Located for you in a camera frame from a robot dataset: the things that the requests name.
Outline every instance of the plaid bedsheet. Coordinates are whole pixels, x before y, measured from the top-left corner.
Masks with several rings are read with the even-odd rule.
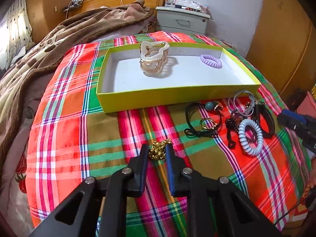
[[[256,96],[276,122],[276,134],[264,140],[257,157],[227,147],[226,128],[217,138],[188,138],[186,104],[104,114],[96,96],[98,74],[107,49],[147,41],[197,42],[225,47],[261,81]],[[227,99],[223,120],[229,117]],[[247,98],[237,100],[244,108]],[[229,47],[200,35],[156,32],[78,45],[68,51],[49,83],[30,133],[26,187],[34,225],[40,223],[87,176],[103,178],[125,167],[143,143],[171,138],[178,156],[204,176],[227,176],[272,221],[286,213],[303,194],[310,160],[296,135],[280,127],[276,115],[285,108],[273,86]],[[198,126],[208,112],[192,116]],[[128,200],[127,236],[186,236],[186,200],[170,196],[166,167],[150,161],[142,197]],[[284,227],[289,216],[277,227]]]

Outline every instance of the metal screw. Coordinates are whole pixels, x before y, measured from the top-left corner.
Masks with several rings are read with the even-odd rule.
[[[88,176],[88,177],[84,180],[84,182],[85,182],[86,184],[91,184],[91,183],[94,182],[94,177]]]
[[[191,173],[193,172],[193,170],[192,170],[191,168],[189,168],[189,167],[185,167],[185,168],[182,170],[182,172],[183,172],[184,174],[186,174],[186,175],[189,175],[189,174],[191,174]]]
[[[122,173],[124,175],[128,175],[128,174],[132,173],[132,169],[130,169],[129,167],[125,167],[122,169]]]
[[[219,178],[219,181],[221,183],[229,183],[229,179],[227,177],[225,177],[225,176],[222,176],[221,178]]]

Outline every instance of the purple spiral hair tie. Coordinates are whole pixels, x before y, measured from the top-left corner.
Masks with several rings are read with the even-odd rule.
[[[203,63],[205,63],[206,65],[210,66],[210,67],[213,67],[213,68],[216,68],[216,69],[221,69],[223,66],[222,66],[222,62],[218,59],[218,58],[215,58],[211,55],[207,55],[207,54],[202,54],[200,56],[200,59]]]

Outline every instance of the white spiral hair tie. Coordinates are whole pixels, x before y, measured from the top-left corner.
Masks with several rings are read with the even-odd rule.
[[[250,147],[246,139],[246,135],[245,135],[246,126],[252,127],[257,134],[258,145],[256,148]],[[252,155],[252,156],[257,156],[261,152],[263,148],[263,136],[262,136],[262,131],[256,122],[248,118],[244,119],[243,121],[241,121],[239,125],[238,134],[239,134],[239,141],[241,143],[241,146],[247,154]]]

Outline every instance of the black bracelet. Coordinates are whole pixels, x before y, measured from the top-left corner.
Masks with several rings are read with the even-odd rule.
[[[264,120],[268,125],[268,132],[264,131],[260,125],[260,114],[263,116]],[[264,104],[256,104],[251,119],[255,121],[261,128],[263,138],[271,138],[275,132],[275,123],[270,111],[266,108]]]
[[[217,133],[217,129],[222,125],[222,115],[220,113],[220,110],[222,110],[223,108],[221,106],[219,106],[219,103],[217,103],[216,106],[214,106],[214,112],[216,112],[217,115],[219,115],[219,123],[217,125],[215,125],[212,129],[209,130],[203,130],[203,131],[197,131],[194,129],[194,127],[191,125],[190,120],[189,120],[189,112],[191,111],[191,109],[195,106],[205,106],[205,104],[202,103],[192,103],[189,106],[186,107],[185,109],[185,119],[186,122],[189,126],[189,128],[184,129],[184,133],[186,136],[197,136],[197,137],[216,137],[218,136]]]

